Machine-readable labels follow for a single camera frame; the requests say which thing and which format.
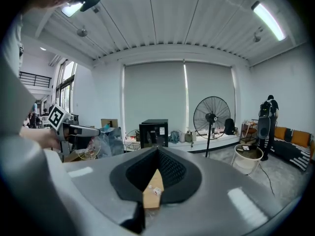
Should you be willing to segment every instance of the black cable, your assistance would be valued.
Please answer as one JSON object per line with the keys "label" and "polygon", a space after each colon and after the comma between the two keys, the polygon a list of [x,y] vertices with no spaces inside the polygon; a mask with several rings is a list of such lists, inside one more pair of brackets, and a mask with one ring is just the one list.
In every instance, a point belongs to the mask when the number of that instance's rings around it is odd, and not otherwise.
{"label": "black cable", "polygon": [[271,180],[270,180],[270,178],[269,178],[268,174],[264,171],[264,169],[262,168],[261,164],[259,164],[259,166],[261,167],[262,171],[263,171],[263,172],[266,174],[266,176],[268,177],[268,179],[269,179],[269,183],[270,183],[270,188],[271,188],[271,191],[272,191],[272,194],[274,194],[274,190],[272,189],[272,186],[271,186]]}

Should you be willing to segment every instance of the black railing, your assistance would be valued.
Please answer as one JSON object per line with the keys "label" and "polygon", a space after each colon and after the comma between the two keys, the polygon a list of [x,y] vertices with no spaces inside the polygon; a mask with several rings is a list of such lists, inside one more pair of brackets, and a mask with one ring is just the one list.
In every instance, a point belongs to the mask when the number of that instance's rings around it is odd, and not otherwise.
{"label": "black railing", "polygon": [[50,80],[51,80],[50,77],[41,76],[41,75],[32,74],[32,73],[26,73],[26,72],[20,72],[19,78],[20,78],[20,81],[24,85],[44,87],[44,88],[49,88]]}

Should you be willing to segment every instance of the backpack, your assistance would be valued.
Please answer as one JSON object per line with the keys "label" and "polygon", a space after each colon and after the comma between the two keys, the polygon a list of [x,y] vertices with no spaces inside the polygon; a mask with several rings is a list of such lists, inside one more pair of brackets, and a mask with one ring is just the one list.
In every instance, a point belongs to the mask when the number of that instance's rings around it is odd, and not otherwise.
{"label": "backpack", "polygon": [[224,133],[226,135],[234,135],[234,132],[235,132],[235,124],[234,124],[234,121],[233,119],[229,118],[229,119],[226,119],[225,120],[225,123],[224,123]]}
{"label": "backpack", "polygon": [[271,117],[275,114],[275,109],[271,101],[272,100],[266,100],[260,105],[259,117]]}

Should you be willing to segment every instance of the gray window shade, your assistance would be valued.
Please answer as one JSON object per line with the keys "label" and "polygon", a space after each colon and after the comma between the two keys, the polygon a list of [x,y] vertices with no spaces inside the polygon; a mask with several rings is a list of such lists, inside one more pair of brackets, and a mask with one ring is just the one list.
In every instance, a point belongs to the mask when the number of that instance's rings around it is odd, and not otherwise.
{"label": "gray window shade", "polygon": [[126,133],[147,119],[168,119],[168,132],[185,131],[186,93],[183,62],[125,67]]}
{"label": "gray window shade", "polygon": [[186,62],[189,92],[189,129],[194,130],[193,114],[198,104],[205,98],[222,98],[229,106],[231,118],[235,121],[235,92],[231,68]]}

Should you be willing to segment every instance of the label sticker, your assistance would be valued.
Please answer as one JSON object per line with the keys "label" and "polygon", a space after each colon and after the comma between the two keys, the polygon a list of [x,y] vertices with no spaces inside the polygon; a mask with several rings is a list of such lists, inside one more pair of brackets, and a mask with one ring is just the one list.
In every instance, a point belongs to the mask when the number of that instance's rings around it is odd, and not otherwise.
{"label": "label sticker", "polygon": [[159,128],[159,134],[165,135],[165,128]]}

